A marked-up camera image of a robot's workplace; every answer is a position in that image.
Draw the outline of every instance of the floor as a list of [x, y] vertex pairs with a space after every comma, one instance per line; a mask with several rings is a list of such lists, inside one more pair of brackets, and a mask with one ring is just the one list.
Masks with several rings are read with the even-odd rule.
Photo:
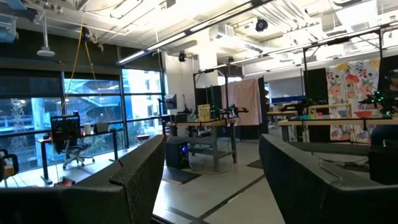
[[[270, 134], [281, 137], [281, 130], [270, 128]], [[264, 178], [262, 169], [247, 167], [259, 159], [258, 141], [237, 142], [238, 163], [233, 164], [229, 157], [220, 160], [219, 174], [213, 172], [213, 159], [210, 156], [190, 157], [191, 172], [201, 176], [186, 184], [175, 185], [162, 181], [160, 184], [154, 214], [172, 223], [269, 223], [282, 224], [284, 219], [274, 196]], [[219, 141], [219, 149], [231, 150], [228, 141]], [[120, 151], [119, 156], [128, 151]], [[321, 155], [333, 159], [333, 155]], [[113, 153], [96, 156], [80, 167], [71, 164], [67, 170], [62, 165], [49, 167], [52, 180], [63, 176], [75, 181], [83, 180], [108, 166]], [[347, 161], [359, 159], [346, 157]], [[8, 187], [44, 187], [40, 176], [42, 169], [31, 170], [9, 178]]]

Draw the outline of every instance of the floral fabric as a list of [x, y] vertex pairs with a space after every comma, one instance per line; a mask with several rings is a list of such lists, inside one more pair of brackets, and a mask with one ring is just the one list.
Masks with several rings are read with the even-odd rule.
[[[377, 90], [379, 82], [380, 60], [365, 60], [357, 62], [344, 62], [326, 68], [328, 82], [329, 105], [351, 103], [352, 117], [356, 111], [373, 111], [373, 105], [362, 105], [358, 102], [365, 100], [366, 95], [372, 95]], [[342, 107], [330, 109], [330, 118], [346, 117], [346, 110]], [[370, 142], [373, 125], [367, 126], [364, 131], [362, 126], [341, 125], [331, 126], [330, 139], [332, 141], [352, 140], [356, 142]]]

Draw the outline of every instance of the black mesh chair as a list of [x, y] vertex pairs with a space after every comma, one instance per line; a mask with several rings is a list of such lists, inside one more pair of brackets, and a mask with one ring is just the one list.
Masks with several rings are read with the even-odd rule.
[[55, 150], [57, 153], [64, 152], [67, 155], [67, 160], [63, 163], [62, 169], [66, 169], [68, 163], [76, 160], [77, 163], [81, 162], [81, 166], [84, 167], [85, 159], [92, 159], [95, 162], [94, 157], [91, 156], [82, 156], [81, 153], [86, 149], [91, 147], [91, 144], [81, 143], [77, 144], [77, 139], [65, 140], [55, 143]]

